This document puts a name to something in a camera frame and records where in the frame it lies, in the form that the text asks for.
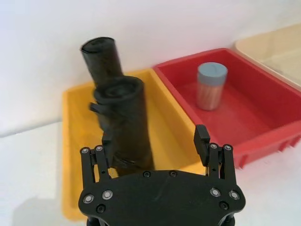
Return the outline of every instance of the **plastic container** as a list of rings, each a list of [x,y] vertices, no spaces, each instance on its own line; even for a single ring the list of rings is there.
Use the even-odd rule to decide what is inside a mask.
[[[236,51],[301,91],[301,24],[238,40]]]
[[[198,66],[228,68],[219,108],[196,105]],[[167,61],[154,67],[195,124],[207,126],[212,141],[234,146],[236,167],[295,146],[301,138],[301,93],[227,48]]]
[[[129,73],[143,80],[150,144],[158,170],[195,170],[201,162],[193,143],[195,125],[152,69]],[[78,209],[82,191],[79,150],[100,144],[102,131],[94,112],[88,109],[94,84],[87,83],[63,94],[63,213],[71,220],[86,220]],[[204,173],[200,165],[196,173]]]
[[[228,69],[219,63],[208,62],[198,67],[197,105],[203,110],[218,107]]]

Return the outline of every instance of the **white wall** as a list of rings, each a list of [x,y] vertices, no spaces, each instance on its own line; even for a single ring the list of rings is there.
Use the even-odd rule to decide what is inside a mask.
[[[300,0],[0,4],[0,136],[60,119],[62,92],[91,80],[79,51],[88,39],[115,38],[129,71],[301,22]]]

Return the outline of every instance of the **red bin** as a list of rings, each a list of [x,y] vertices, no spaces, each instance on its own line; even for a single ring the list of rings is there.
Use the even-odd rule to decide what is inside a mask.
[[[220,106],[197,107],[198,66],[217,62],[228,68]],[[220,48],[170,60],[154,67],[195,124],[204,124],[212,142],[234,146],[236,167],[301,139],[301,93],[247,61]]]

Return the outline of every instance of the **black bolt head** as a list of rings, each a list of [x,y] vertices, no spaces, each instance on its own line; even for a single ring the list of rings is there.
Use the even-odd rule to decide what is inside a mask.
[[[97,213],[103,213],[103,212],[105,212],[105,205],[99,204],[99,205],[96,207],[96,212],[97,212]]]
[[[145,171],[145,172],[143,172],[143,176],[144,176],[145,178],[149,178],[149,177],[151,176],[151,172]]]

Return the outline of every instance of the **screw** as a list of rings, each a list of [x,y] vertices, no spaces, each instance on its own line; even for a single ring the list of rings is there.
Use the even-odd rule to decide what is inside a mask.
[[[169,172],[169,176],[171,176],[172,178],[175,178],[177,175],[178,175],[178,173],[176,171]]]
[[[214,187],[210,189],[210,194],[214,197],[221,196],[221,192]]]
[[[89,194],[84,198],[84,203],[86,203],[86,204],[91,203],[93,201],[93,199],[94,199],[94,196]]]
[[[145,172],[143,172],[143,176],[144,176],[145,178],[149,178],[149,177],[151,176],[151,173],[148,172],[148,171],[145,171]]]
[[[225,145],[224,147],[226,150],[230,151],[232,148],[229,145]]]
[[[103,149],[103,147],[101,147],[101,146],[97,146],[97,147],[96,147],[96,150],[97,150],[97,151],[101,151],[102,149]]]
[[[211,144],[210,147],[213,148],[213,149],[216,149],[217,145],[216,144]]]
[[[88,151],[89,151],[88,148],[83,148],[83,149],[81,150],[81,152],[82,152],[83,154],[88,153]]]
[[[222,208],[223,210],[227,210],[229,209],[229,205],[224,201],[220,201],[220,208]]]
[[[113,197],[113,192],[111,190],[106,190],[103,192],[103,199],[109,200],[111,197]]]
[[[96,212],[97,213],[103,213],[103,212],[105,212],[105,205],[103,205],[103,204],[98,205],[96,207]]]
[[[239,194],[237,194],[237,192],[235,192],[235,191],[230,191],[229,195],[232,199],[235,199],[235,200],[240,199]]]

